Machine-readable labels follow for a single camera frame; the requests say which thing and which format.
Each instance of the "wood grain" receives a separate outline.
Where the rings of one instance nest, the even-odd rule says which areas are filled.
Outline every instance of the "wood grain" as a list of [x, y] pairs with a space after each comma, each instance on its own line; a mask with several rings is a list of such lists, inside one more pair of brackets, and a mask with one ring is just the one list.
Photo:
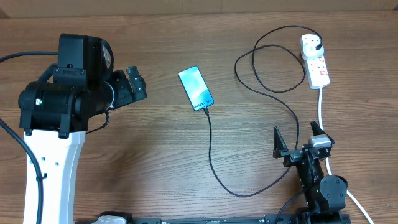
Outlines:
[[398, 0], [0, 0], [10, 18], [393, 10]]
[[[225, 192], [208, 165], [208, 123], [193, 112], [177, 73], [198, 65], [215, 98], [213, 164], [233, 191], [248, 194], [285, 171], [272, 158], [272, 128], [278, 126], [293, 148], [295, 123], [278, 102], [245, 89], [233, 65], [266, 32], [287, 24], [317, 30], [324, 39], [331, 85], [325, 88], [324, 127], [336, 140], [331, 166], [375, 223], [398, 222], [398, 14], [396, 12], [303, 12], [213, 14], [202, 16], [114, 16], [0, 21], [0, 55], [57, 50], [61, 33], [102, 37], [111, 44], [115, 68], [137, 65], [148, 98], [111, 112], [110, 125], [87, 135], [78, 165], [75, 218], [104, 210], [135, 217], [250, 217], [277, 213], [299, 191], [295, 169], [260, 195], [237, 198]], [[299, 54], [305, 30], [286, 29], [263, 44], [281, 44]], [[238, 72], [263, 90], [249, 64]], [[51, 63], [51, 56], [15, 58], [0, 66], [1, 118], [22, 134], [17, 97]], [[286, 89], [300, 80], [299, 64], [286, 52], [256, 54], [256, 67], [270, 88]], [[318, 92], [307, 79], [294, 91], [277, 94], [296, 112], [300, 145], [317, 120]], [[104, 116], [90, 121], [100, 126]], [[0, 223], [21, 223], [26, 161], [20, 146], [0, 131]], [[343, 211], [365, 223], [347, 198]], [[287, 209], [304, 206], [301, 198]]]

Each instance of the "black power cord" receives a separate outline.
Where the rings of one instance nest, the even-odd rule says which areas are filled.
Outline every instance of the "black power cord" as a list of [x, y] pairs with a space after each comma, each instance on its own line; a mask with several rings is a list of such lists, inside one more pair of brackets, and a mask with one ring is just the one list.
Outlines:
[[284, 172], [284, 174], [282, 176], [280, 176], [277, 180], [275, 180], [273, 183], [271, 183], [270, 185], [268, 185], [267, 187], [264, 187], [263, 189], [254, 192], [253, 194], [249, 194], [249, 195], [239, 195], [236, 194], [232, 191], [230, 191], [223, 183], [222, 181], [218, 178], [216, 171], [213, 168], [213, 163], [211, 162], [211, 137], [212, 137], [212, 132], [211, 132], [211, 121], [210, 121], [210, 115], [209, 115], [209, 111], [207, 108], [204, 109], [205, 110], [205, 114], [207, 115], [207, 119], [209, 120], [209, 127], [210, 127], [210, 143], [209, 143], [209, 163], [210, 163], [210, 168], [211, 171], [213, 172], [214, 176], [216, 177], [218, 183], [220, 183], [220, 185], [231, 195], [237, 196], [237, 197], [242, 197], [242, 198], [246, 198], [246, 197], [252, 197], [255, 196], [256, 194], [259, 194], [265, 190], [267, 190], [268, 188], [272, 187], [274, 184], [278, 183], [278, 181], [280, 181], [285, 175], [286, 173], [289, 171], [290, 167]]
[[[287, 48], [285, 48], [285, 47], [283, 47], [283, 46], [281, 46], [281, 45], [269, 44], [269, 45], [263, 45], [263, 46], [257, 47], [257, 45], [258, 45], [258, 43], [260, 42], [260, 40], [262, 40], [262, 39], [263, 39], [265, 36], [267, 36], [268, 34], [270, 34], [270, 33], [272, 33], [272, 32], [275, 32], [275, 31], [277, 31], [277, 30], [280, 30], [280, 29], [288, 28], [288, 27], [298, 27], [298, 28], [303, 28], [303, 29], [307, 29], [307, 30], [310, 30], [310, 31], [314, 32], [314, 33], [315, 33], [317, 36], [319, 36], [319, 38], [320, 38], [320, 44], [316, 46], [316, 49], [318, 50], [318, 49], [320, 49], [320, 48], [322, 47], [322, 38], [321, 38], [321, 36], [320, 36], [317, 32], [315, 32], [313, 29], [310, 29], [310, 28], [305, 27], [305, 26], [299, 26], [299, 25], [289, 25], [289, 26], [279, 27], [279, 28], [276, 28], [276, 29], [274, 29], [274, 30], [272, 30], [272, 31], [270, 31], [270, 32], [268, 32], [268, 33], [266, 33], [266, 34], [264, 34], [262, 37], [260, 37], [260, 39], [258, 39], [258, 41], [256, 42], [256, 44], [254, 45], [253, 50], [251, 50], [251, 51], [249, 51], [249, 52], [246, 52], [245, 54], [243, 54], [242, 56], [240, 56], [238, 59], [236, 59], [236, 61], [235, 61], [235, 66], [234, 66], [234, 71], [235, 71], [235, 75], [236, 75], [236, 78], [238, 79], [238, 81], [239, 81], [244, 87], [246, 87], [248, 90], [251, 90], [251, 91], [253, 91], [253, 92], [255, 92], [255, 93], [258, 93], [258, 94], [261, 94], [261, 95], [264, 95], [264, 96], [268, 96], [269, 98], [272, 98], [272, 99], [278, 101], [279, 103], [282, 103], [282, 104], [292, 113], [292, 115], [293, 115], [293, 117], [294, 117], [294, 120], [295, 120], [295, 122], [296, 122], [296, 124], [297, 124], [297, 137], [296, 137], [296, 143], [295, 143], [295, 148], [294, 148], [295, 150], [297, 150], [297, 146], [298, 146], [298, 144], [299, 144], [299, 136], [300, 136], [300, 122], [299, 122], [298, 117], [297, 117], [296, 114], [294, 113], [294, 111], [293, 111], [286, 103], [284, 103], [282, 100], [278, 99], [277, 97], [272, 96], [272, 95], [269, 95], [269, 94], [267, 94], [267, 93], [263, 93], [263, 92], [254, 90], [254, 89], [248, 87], [248, 86], [240, 79], [240, 77], [239, 77], [239, 75], [238, 75], [238, 72], [237, 72], [237, 69], [236, 69], [239, 60], [241, 60], [243, 57], [247, 56], [248, 54], [252, 53], [252, 67], [253, 67], [253, 72], [254, 72], [254, 74], [255, 74], [257, 80], [259, 81], [259, 83], [261, 84], [261, 86], [262, 86], [263, 88], [265, 88], [266, 90], [271, 91], [271, 92], [273, 92], [273, 93], [285, 93], [285, 92], [288, 92], [288, 91], [291, 91], [291, 90], [294, 90], [295, 88], [297, 88], [297, 87], [304, 81], [304, 79], [305, 79], [305, 74], [306, 74], [304, 64], [301, 62], [301, 60], [300, 60], [293, 52], [291, 52], [289, 49], [287, 49]], [[257, 50], [260, 50], [260, 49], [263, 49], [263, 48], [266, 48], [266, 47], [279, 47], [279, 48], [282, 48], [282, 49], [286, 50], [289, 54], [291, 54], [291, 55], [298, 61], [298, 63], [299, 63], [299, 64], [301, 65], [301, 67], [303, 68], [303, 78], [299, 81], [298, 84], [296, 84], [296, 85], [293, 86], [292, 88], [289, 88], [289, 89], [287, 89], [287, 90], [281, 90], [281, 91], [271, 90], [270, 88], [266, 87], [266, 86], [263, 84], [263, 82], [262, 82], [261, 79], [259, 78], [259, 75], [258, 75], [258, 73], [257, 73], [257, 71], [256, 71], [256, 66], [254, 65], [254, 53], [255, 53], [255, 51], [257, 51]], [[263, 192], [263, 191], [269, 189], [270, 187], [272, 187], [273, 185], [275, 185], [276, 183], [278, 183], [278, 182], [288, 173], [288, 171], [290, 170], [290, 167], [288, 167], [287, 170], [286, 170], [277, 180], [275, 180], [273, 183], [271, 183], [270, 185], [264, 187], [264, 188], [261, 189], [261, 190], [258, 190], [257, 192], [254, 192], [254, 193], [252, 193], [252, 194], [249, 194], [249, 195], [240, 195], [240, 194], [236, 194], [236, 193], [230, 191], [230, 189], [228, 189], [228, 188], [222, 183], [222, 181], [218, 178], [218, 176], [217, 176], [217, 174], [216, 174], [216, 172], [215, 172], [215, 170], [214, 170], [214, 168], [213, 168], [213, 164], [212, 164], [212, 162], [211, 162], [211, 135], [212, 135], [212, 134], [211, 134], [211, 122], [210, 122], [210, 115], [209, 115], [208, 109], [205, 108], [204, 110], [205, 110], [205, 114], [207, 115], [208, 122], [209, 122], [209, 127], [210, 127], [210, 143], [209, 143], [209, 163], [210, 163], [210, 168], [211, 168], [211, 171], [213, 172], [214, 176], [216, 177], [217, 181], [220, 183], [220, 185], [221, 185], [228, 193], [230, 193], [231, 195], [237, 196], [237, 197], [243, 197], [243, 198], [252, 197], [252, 196], [255, 196], [255, 195], [257, 195], [257, 194], [259, 194], [259, 193], [261, 193], [261, 192]]]
[[0, 118], [0, 126], [7, 131], [8, 134], [11, 135], [25, 150], [26, 154], [32, 161], [32, 164], [36, 171], [36, 180], [37, 180], [37, 188], [39, 190], [38, 197], [39, 200], [37, 202], [37, 217], [36, 217], [36, 224], [42, 223], [42, 215], [43, 215], [43, 177], [42, 171], [40, 170], [39, 162], [35, 155], [33, 154], [32, 150], [30, 150], [29, 146], [22, 140], [1, 118]]
[[4, 56], [2, 58], [0, 58], [0, 63], [8, 60], [8, 59], [12, 59], [15, 57], [20, 57], [20, 56], [25, 56], [25, 55], [58, 55], [58, 52], [42, 52], [42, 51], [33, 51], [33, 52], [19, 52], [19, 53], [15, 53], [15, 54], [10, 54], [7, 56]]
[[100, 130], [100, 129], [105, 128], [105, 127], [109, 124], [109, 120], [111, 119], [111, 118], [110, 118], [110, 115], [109, 115], [109, 111], [105, 111], [105, 116], [106, 116], [105, 123], [104, 123], [101, 127], [96, 128], [96, 129], [91, 130], [91, 131], [87, 131], [86, 134], [93, 133], [93, 132], [95, 132], [95, 131], [98, 131], [98, 130]]
[[282, 215], [282, 212], [285, 210], [285, 208], [287, 208], [288, 205], [290, 205], [294, 200], [298, 199], [304, 192], [306, 192], [306, 191], [307, 191], [308, 189], [310, 189], [310, 188], [311, 188], [311, 186], [309, 186], [309, 187], [307, 187], [307, 188], [301, 190], [299, 193], [297, 193], [296, 195], [294, 195], [290, 200], [288, 200], [288, 201], [284, 204], [284, 206], [282, 206], [282, 208], [280, 208], [280, 210], [279, 210], [279, 212], [278, 212], [278, 214], [276, 215], [276, 218], [275, 218], [275, 224], [278, 223], [279, 217]]

